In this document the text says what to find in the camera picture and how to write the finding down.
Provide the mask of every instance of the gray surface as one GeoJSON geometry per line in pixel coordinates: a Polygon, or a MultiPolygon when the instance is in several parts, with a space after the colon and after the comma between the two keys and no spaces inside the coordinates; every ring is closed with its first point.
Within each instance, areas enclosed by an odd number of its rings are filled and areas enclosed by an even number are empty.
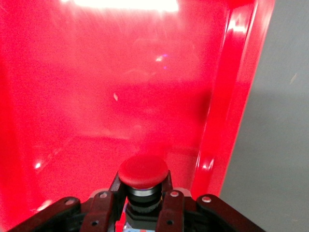
{"type": "Polygon", "coordinates": [[[268,232],[309,232],[309,1],[277,0],[221,198],[268,232]]]}

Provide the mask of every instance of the screw hole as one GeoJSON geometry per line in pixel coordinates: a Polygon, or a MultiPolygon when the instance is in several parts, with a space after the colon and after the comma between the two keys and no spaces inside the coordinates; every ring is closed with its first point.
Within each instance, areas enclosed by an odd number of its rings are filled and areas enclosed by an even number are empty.
{"type": "Polygon", "coordinates": [[[93,222],[91,223],[91,225],[92,225],[92,226],[98,225],[98,221],[93,221],[93,222]]]}
{"type": "Polygon", "coordinates": [[[170,225],[174,224],[174,221],[173,220],[168,220],[166,223],[170,226],[170,225]]]}

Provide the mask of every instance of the black mount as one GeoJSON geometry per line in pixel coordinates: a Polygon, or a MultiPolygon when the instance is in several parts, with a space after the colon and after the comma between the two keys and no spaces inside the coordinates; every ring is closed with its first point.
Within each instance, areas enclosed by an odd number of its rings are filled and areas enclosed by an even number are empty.
{"type": "MultiPolygon", "coordinates": [[[[136,229],[156,232],[265,232],[214,195],[196,201],[173,190],[170,172],[161,183],[162,201],[149,213],[126,207],[126,219],[136,229]]],[[[81,203],[65,197],[9,232],[112,232],[121,217],[127,186],[116,175],[108,191],[81,203]]]]}

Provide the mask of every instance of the emergency stop button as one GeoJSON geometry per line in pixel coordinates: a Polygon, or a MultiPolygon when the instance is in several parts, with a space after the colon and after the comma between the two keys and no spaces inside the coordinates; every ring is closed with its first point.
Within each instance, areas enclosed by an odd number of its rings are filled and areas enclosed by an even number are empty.
{"type": "Polygon", "coordinates": [[[120,180],[135,189],[149,189],[167,177],[165,161],[158,156],[136,155],[125,160],[119,168],[120,180]]]}

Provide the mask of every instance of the red plastic wall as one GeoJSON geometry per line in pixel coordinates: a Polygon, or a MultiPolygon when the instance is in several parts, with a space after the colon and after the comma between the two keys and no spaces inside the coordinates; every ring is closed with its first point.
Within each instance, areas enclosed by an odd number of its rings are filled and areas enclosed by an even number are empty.
{"type": "Polygon", "coordinates": [[[162,156],[194,197],[220,193],[274,1],[178,6],[3,3],[5,229],[64,196],[85,201],[135,154],[162,156]]]}

